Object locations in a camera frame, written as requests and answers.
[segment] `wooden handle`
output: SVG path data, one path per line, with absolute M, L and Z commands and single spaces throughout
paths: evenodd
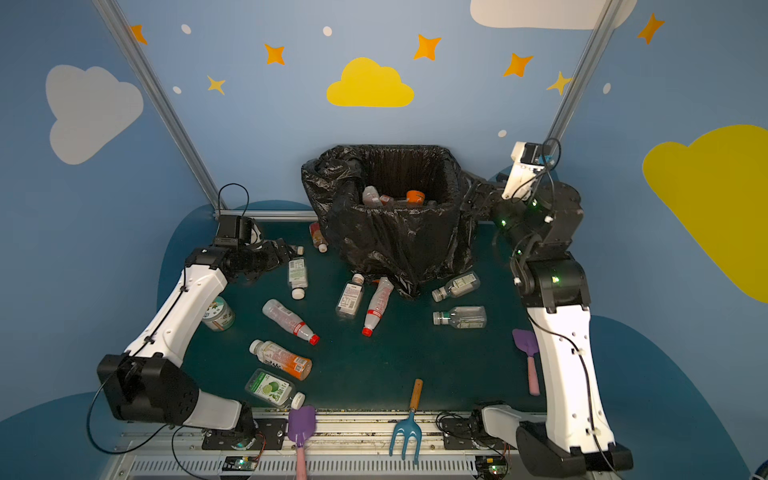
M 421 379 L 416 379 L 413 384 L 413 394 L 411 395 L 411 410 L 419 409 L 419 400 L 422 398 L 422 387 L 424 382 Z
M 536 375 L 536 364 L 533 361 L 533 357 L 528 357 L 528 391 L 531 395 L 541 395 L 538 391 L 538 376 Z
M 296 449 L 296 480 L 306 480 L 306 459 L 304 447 Z

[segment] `cloud decal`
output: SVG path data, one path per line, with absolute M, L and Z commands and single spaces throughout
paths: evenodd
M 645 157 L 643 174 L 723 273 L 746 295 L 768 303 L 768 228 L 760 219 L 768 208 L 768 130 L 733 125 L 689 147 L 657 145 Z M 732 194 L 718 196 L 721 190 Z
M 469 13 L 486 27 L 591 30 L 604 4 L 604 0 L 472 0 Z M 637 0 L 624 0 L 614 27 L 624 23 L 635 4 Z
M 326 96 L 339 107 L 405 107 L 413 100 L 413 89 L 394 68 L 361 57 L 344 67 L 341 81 L 331 84 Z
M 101 67 L 57 65 L 45 79 L 45 94 L 56 116 L 51 147 L 70 165 L 93 157 L 144 110 L 139 89 Z

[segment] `orange cup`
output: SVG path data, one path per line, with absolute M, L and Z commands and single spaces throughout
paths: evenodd
M 423 192 L 418 190 L 408 190 L 406 201 L 408 202 L 408 205 L 422 205 L 424 204 L 425 197 L 426 195 L 424 195 Z

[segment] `black garbage bag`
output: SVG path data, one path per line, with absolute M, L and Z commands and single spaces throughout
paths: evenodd
M 477 220 L 462 209 L 468 182 L 451 152 L 435 145 L 347 145 L 301 167 L 301 178 L 328 243 L 367 277 L 387 275 L 398 291 L 472 266 Z M 434 207 L 367 207 L 362 191 L 405 198 L 420 190 Z

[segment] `yellow star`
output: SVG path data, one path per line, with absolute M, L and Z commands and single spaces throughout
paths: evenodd
M 643 31 L 641 31 L 637 37 L 645 38 L 645 44 L 648 45 L 650 40 L 656 34 L 656 30 L 658 30 L 662 25 L 664 25 L 663 21 L 657 20 L 656 15 L 650 14 L 650 20 L 648 20 L 648 24 L 645 25 L 645 28 L 643 28 Z
M 283 61 L 283 49 L 285 47 L 273 48 L 267 45 L 266 43 L 264 44 L 264 46 L 266 47 L 266 52 L 268 54 L 268 57 L 266 59 L 267 65 L 269 65 L 270 63 L 279 63 L 281 65 L 285 65 L 285 62 Z
M 136 37 L 136 41 L 139 41 L 143 43 L 144 45 L 147 44 L 147 39 L 144 38 L 144 35 L 141 33 L 141 25 L 134 25 L 131 27 L 131 31 L 134 33 L 134 37 Z
M 210 87 L 208 87 L 208 90 L 218 90 L 222 95 L 224 94 L 224 91 L 221 89 L 221 85 L 226 81 L 215 81 L 210 76 L 208 77 L 208 80 L 210 80 Z
M 429 38 L 424 38 L 419 35 L 419 50 L 416 51 L 416 55 L 413 55 L 413 59 L 416 60 L 417 58 L 427 57 L 428 59 L 435 61 L 435 47 L 437 47 L 437 44 L 441 40 L 442 38 L 433 38 L 430 40 Z
M 547 90 L 554 90 L 555 88 L 558 89 L 560 92 L 560 96 L 563 96 L 563 87 L 569 82 L 573 80 L 573 78 L 563 78 L 563 72 L 558 73 L 558 80 L 550 87 L 547 88 Z
M 533 57 L 520 58 L 514 53 L 512 54 L 512 63 L 509 64 L 509 68 L 504 73 L 504 76 L 515 74 L 522 77 L 525 74 L 525 66 L 531 61 Z

